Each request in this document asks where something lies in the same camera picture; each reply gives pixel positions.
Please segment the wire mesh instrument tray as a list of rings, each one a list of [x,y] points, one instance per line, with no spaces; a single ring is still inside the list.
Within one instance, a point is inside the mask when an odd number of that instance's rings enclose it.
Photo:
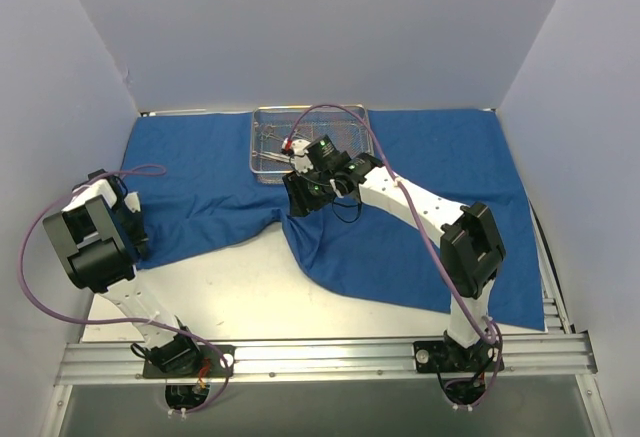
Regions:
[[[271,125],[285,138],[298,117],[306,111],[308,105],[271,106],[257,108],[251,117],[249,167],[257,180],[263,184],[279,185],[282,176],[291,170],[289,163],[264,160],[254,156],[255,152],[280,153],[282,143],[275,140],[261,142],[259,133],[265,125]],[[333,107],[312,110],[296,126],[293,139],[314,141],[325,134],[333,141],[339,151],[350,156],[361,152],[373,153],[374,144],[362,121],[369,123],[367,110],[362,105],[347,105],[348,111]]]

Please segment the blue surgical wrap cloth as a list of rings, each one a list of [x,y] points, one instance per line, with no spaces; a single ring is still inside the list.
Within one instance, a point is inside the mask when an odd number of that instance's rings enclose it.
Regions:
[[[506,259],[491,293],[491,316],[504,324],[544,326],[538,257],[529,203],[496,115],[481,110],[373,111],[371,126],[394,170],[445,198],[485,203],[496,220]],[[160,164],[161,177],[129,175],[139,194],[150,254],[141,263],[154,284],[229,289],[264,268],[253,251],[229,266],[221,249],[280,223],[285,253],[326,290],[371,301],[445,311],[449,292],[415,229],[369,208],[353,224],[329,209],[288,214],[280,185],[260,184],[244,154],[246,114],[142,117],[123,161],[131,170]]]

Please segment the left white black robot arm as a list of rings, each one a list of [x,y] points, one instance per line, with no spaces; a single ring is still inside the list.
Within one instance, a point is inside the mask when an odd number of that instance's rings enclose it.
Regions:
[[[74,188],[60,211],[43,227],[69,277],[133,318],[144,344],[132,351],[163,373],[190,376],[203,359],[188,328],[137,277],[136,266],[148,256],[141,203],[121,177],[99,170]]]

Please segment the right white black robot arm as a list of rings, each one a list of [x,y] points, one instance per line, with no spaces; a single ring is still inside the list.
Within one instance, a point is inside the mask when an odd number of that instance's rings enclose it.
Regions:
[[[386,212],[415,228],[451,293],[444,357],[455,369],[480,357],[479,342],[495,346],[497,325],[489,317],[489,298],[506,250],[489,207],[447,200],[395,174],[386,161],[361,153],[313,157],[286,151],[292,171],[283,177],[290,214],[311,212],[351,198],[358,207]]]

